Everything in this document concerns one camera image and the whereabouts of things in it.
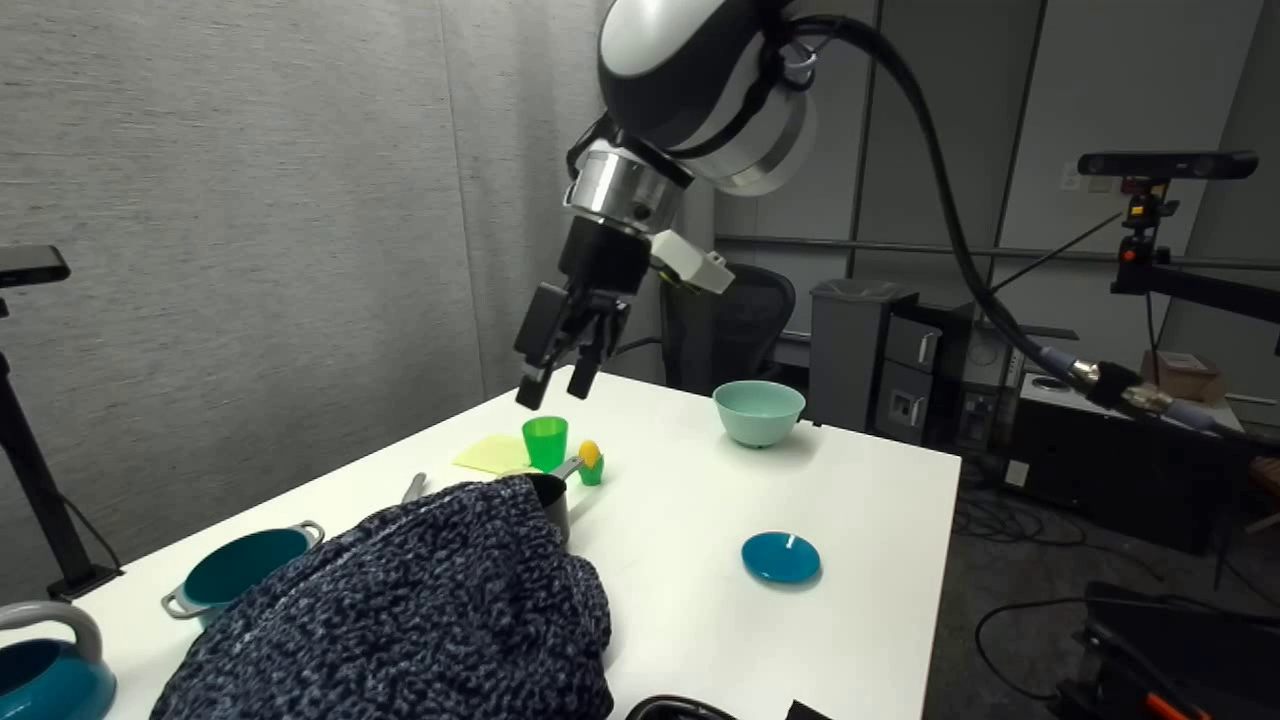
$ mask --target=gray wall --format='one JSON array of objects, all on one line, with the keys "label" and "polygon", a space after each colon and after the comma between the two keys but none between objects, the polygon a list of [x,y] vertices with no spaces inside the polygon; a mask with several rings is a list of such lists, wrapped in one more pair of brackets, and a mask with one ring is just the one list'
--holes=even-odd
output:
[{"label": "gray wall", "polygon": [[[1025,88],[1033,70],[1033,44],[1041,5],[1025,0],[886,0],[875,11],[881,33],[907,56],[921,77],[933,117],[948,152],[959,216],[975,249],[997,243],[1009,165],[1017,147],[1017,123],[1025,108]],[[724,249],[736,261],[780,266],[796,280],[801,302],[792,316],[792,337],[808,337],[808,286],[822,280],[844,275],[849,236],[865,243],[938,243],[943,249],[943,221],[938,203],[933,168],[925,155],[925,135],[907,112],[901,88],[875,70],[865,100],[865,78],[844,78],[849,66],[823,66],[823,90],[849,90],[865,108],[865,118],[849,123],[844,117],[822,118],[818,168],[805,168],[805,179],[822,179],[828,192],[808,192],[808,203],[767,206],[774,216],[739,230],[736,223],[722,229],[734,236]],[[783,239],[837,239],[833,249],[788,249]],[[857,275],[895,280],[925,286],[938,302],[959,302],[966,286],[948,255],[857,255]]]},{"label": "gray wall", "polygon": [[[1245,183],[1211,183],[1195,221],[1194,261],[1280,262],[1280,5],[1267,5],[1236,90],[1226,147],[1253,147],[1259,172]],[[1236,270],[1233,280],[1280,286],[1275,270]],[[1272,405],[1236,405],[1247,420],[1280,423],[1280,329],[1174,302],[1166,325],[1169,346],[1195,346],[1222,364],[1233,390],[1267,395]]]},{"label": "gray wall", "polygon": [[[1247,46],[1267,44],[1267,37],[1253,39],[1259,6],[1259,0],[966,0],[943,6],[886,0],[875,21],[933,100],[971,249],[1048,250],[1124,206],[1117,179],[1075,174],[1081,152],[1236,145],[1233,135],[1226,140],[1236,85]],[[1258,117],[1272,103],[1264,88],[1280,70],[1264,64],[1267,52],[1258,52],[1253,90],[1245,88],[1236,117]],[[808,337],[808,286],[844,275],[842,221],[852,221],[852,239],[859,243],[948,243],[921,129],[890,77],[871,77],[865,112],[865,147],[823,147],[812,172],[823,174],[833,172],[828,165],[852,168],[859,159],[859,172],[842,183],[849,201],[808,192],[808,203],[767,206],[751,230],[722,223],[727,255],[796,280],[792,337],[801,338]],[[1201,196],[1203,183],[1178,183],[1182,216],[1169,221],[1166,249],[1188,249]],[[1117,243],[1121,229],[1110,229],[1083,250],[1112,255]],[[1203,229],[1195,230],[1201,255],[1233,255],[1233,249],[1242,243],[1215,243]],[[933,302],[967,299],[951,255],[859,250],[857,275],[921,286]],[[1136,364],[1145,351],[1145,302],[1112,296],[1110,285],[1110,261],[1054,262],[1009,286],[1004,299],[1025,325],[1075,329],[1090,351]]]},{"label": "gray wall", "polygon": [[[564,239],[562,152],[598,117],[598,21],[598,0],[6,5],[0,243],[59,243],[77,275],[6,293],[0,346],[124,557],[512,378],[512,316]],[[6,467],[0,598],[43,581]]]}]

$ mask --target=teal plate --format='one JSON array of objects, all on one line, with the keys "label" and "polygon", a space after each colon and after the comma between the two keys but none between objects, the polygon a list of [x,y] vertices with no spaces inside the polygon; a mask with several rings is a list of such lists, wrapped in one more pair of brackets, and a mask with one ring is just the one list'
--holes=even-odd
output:
[{"label": "teal plate", "polygon": [[743,565],[761,584],[818,584],[823,572],[822,553],[792,533],[761,533],[743,544]]}]

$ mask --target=black cable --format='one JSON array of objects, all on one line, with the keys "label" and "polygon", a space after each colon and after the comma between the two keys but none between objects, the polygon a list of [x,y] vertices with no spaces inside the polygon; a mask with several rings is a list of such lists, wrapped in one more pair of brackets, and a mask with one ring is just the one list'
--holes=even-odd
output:
[{"label": "black cable", "polygon": [[1149,307],[1149,367],[1154,367],[1154,378],[1160,388],[1160,333],[1158,333],[1158,299],[1154,299],[1154,293],[1145,293],[1145,307]]},{"label": "black cable", "polygon": [[999,603],[999,608],[989,608],[975,629],[971,629],[971,647],[975,657],[986,660],[986,668],[1004,682],[1012,688],[1017,695],[1025,700],[1038,700],[1038,702],[1054,702],[1056,695],[1054,693],[1033,693],[1025,682],[1017,682],[1012,675],[999,671],[999,664],[993,660],[989,642],[986,642],[986,632],[997,617],[1009,617],[1009,610],[1038,610],[1038,608],[1069,608],[1069,603],[1110,603],[1110,608],[1195,608],[1203,617],[1215,617],[1215,620],[1233,620],[1233,623],[1253,623],[1253,629],[1280,629],[1280,617],[1247,617],[1247,610],[1228,610],[1228,608],[1215,608],[1215,603],[1203,603],[1195,594],[1048,594],[1048,598],[1020,598],[1020,603]]},{"label": "black cable", "polygon": [[1081,553],[1099,553],[1099,557],[1117,557],[1134,569],[1139,569],[1145,574],[1154,574],[1158,584],[1166,584],[1169,574],[1158,572],[1154,565],[1145,565],[1139,557],[1124,553],[1124,546],[1112,546],[1112,544],[1098,544],[1090,537],[1090,529],[1072,517],[1059,517],[1065,524],[1072,524],[1075,533],[1072,537],[1044,537],[1044,517],[1033,511],[1033,508],[1012,508],[1004,500],[1004,493],[993,493],[997,500],[989,508],[975,505],[971,493],[959,493],[959,505],[955,505],[955,533],[971,537],[971,541],[989,541],[989,544],[1038,544],[1038,546],[1081,546]]},{"label": "black cable", "polygon": [[938,192],[941,192],[941,203],[943,203],[943,223],[948,223],[948,239],[951,239],[951,255],[955,255],[955,266],[959,266],[959,280],[967,286],[967,296],[975,299],[975,307],[993,319],[997,333],[1004,333],[1004,338],[1025,351],[1033,364],[1041,364],[1048,377],[1065,378],[1069,388],[1075,388],[1081,395],[1105,405],[1105,406],[1117,406],[1134,420],[1149,420],[1149,423],[1169,423],[1169,427],[1182,427],[1188,435],[1211,435],[1211,441],[1226,441],[1226,442],[1236,442],[1236,447],[1247,447],[1247,450],[1275,450],[1280,442],[1272,441],[1259,441],[1259,435],[1247,435],[1242,427],[1226,427],[1215,423],[1211,417],[1195,411],[1195,406],[1185,406],[1185,405],[1136,405],[1127,401],[1127,388],[1139,382],[1136,371],[1121,367],[1121,364],[1083,364],[1075,357],[1059,357],[1054,346],[1041,346],[1020,325],[1017,316],[997,299],[997,293],[986,285],[982,266],[971,262],[971,249],[966,239],[966,223],[959,223],[959,203],[955,203],[955,192],[951,192],[951,174],[948,174],[948,159],[943,159],[943,147],[941,147],[941,131],[938,131],[938,118],[933,118],[933,108],[928,108],[928,95],[918,78],[918,70],[907,66],[907,59],[870,23],[859,21],[849,21],[849,16],[801,16],[788,23],[792,37],[837,37],[859,52],[870,52],[906,90],[906,100],[913,103],[913,117],[925,131],[925,147],[928,147],[928,159],[933,159],[933,179],[938,179]]},{"label": "black cable", "polygon": [[993,286],[986,285],[986,275],[971,262],[971,249],[966,239],[966,223],[959,223],[959,203],[951,192],[951,174],[948,174],[948,159],[941,147],[941,131],[933,123],[933,108],[925,100],[925,88],[918,78],[918,70],[907,66],[907,59],[870,23],[849,21],[849,16],[805,16],[792,23],[796,37],[842,37],[852,46],[870,52],[871,59],[881,59],[881,66],[901,85],[901,90],[907,95],[921,131],[925,131],[925,147],[933,159],[933,174],[938,174],[938,192],[943,203],[943,223],[948,223],[948,239],[959,262],[959,275],[971,293],[971,299],[986,307],[986,316],[1009,337],[1009,344],[1017,344],[1030,359],[1048,364],[1054,377],[1065,377],[1069,382],[1075,382],[1059,364],[1054,364],[1054,357],[1044,357],[1041,344],[1030,338],[1030,333],[1012,319],[1012,310],[993,296]]},{"label": "black cable", "polygon": [[1259,586],[1253,574],[1245,574],[1233,561],[1226,561],[1228,574],[1236,574],[1236,584],[1245,584],[1258,598],[1280,608],[1280,594]]},{"label": "black cable", "polygon": [[1017,270],[1009,270],[999,285],[993,285],[993,296],[999,296],[1009,285],[1017,285],[1017,280],[1033,275],[1038,266],[1044,266],[1044,262],[1054,262],[1054,261],[1069,255],[1072,249],[1081,249],[1083,239],[1092,239],[1098,230],[1105,230],[1105,229],[1110,229],[1110,223],[1117,223],[1121,216],[1124,216],[1124,213],[1112,213],[1112,216],[1098,221],[1090,230],[1072,236],[1069,243],[1059,243],[1059,249],[1054,249],[1054,250],[1044,250],[1044,255],[1030,261],[1030,262],[1025,262],[1025,266],[1017,266]]},{"label": "black cable", "polygon": [[650,344],[665,344],[665,338],[661,337],[642,337],[632,344],[622,344],[612,357],[630,357],[630,351],[650,346]]},{"label": "black cable", "polygon": [[59,495],[59,500],[90,529],[90,537],[110,553],[111,572],[120,574],[124,565],[120,565],[116,546],[110,544],[110,537],[81,511],[81,505],[73,495]]}]

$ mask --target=tripod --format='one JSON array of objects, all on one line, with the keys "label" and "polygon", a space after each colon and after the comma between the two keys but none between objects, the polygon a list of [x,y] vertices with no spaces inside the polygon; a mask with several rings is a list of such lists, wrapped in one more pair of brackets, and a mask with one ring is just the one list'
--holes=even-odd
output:
[{"label": "tripod", "polygon": [[[0,250],[0,286],[14,285],[53,285],[73,275],[64,255],[57,249],[18,249],[18,250]],[[9,382],[9,359],[0,351],[0,442],[6,455],[41,519],[41,533],[53,546],[53,561],[59,565],[59,581],[48,584],[53,598],[77,598],[99,584],[110,584],[111,574],[120,574],[116,569],[99,569],[90,561],[86,541],[68,517],[68,500],[57,488],[43,450],[37,442],[37,430]]]}]

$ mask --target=dark blue knit cloth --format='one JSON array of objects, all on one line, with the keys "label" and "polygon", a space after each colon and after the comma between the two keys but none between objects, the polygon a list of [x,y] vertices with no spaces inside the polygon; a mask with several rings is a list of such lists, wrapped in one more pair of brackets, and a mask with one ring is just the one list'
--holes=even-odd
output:
[{"label": "dark blue knit cloth", "polygon": [[527,481],[369,517],[206,629],[154,714],[598,720],[610,598]]}]

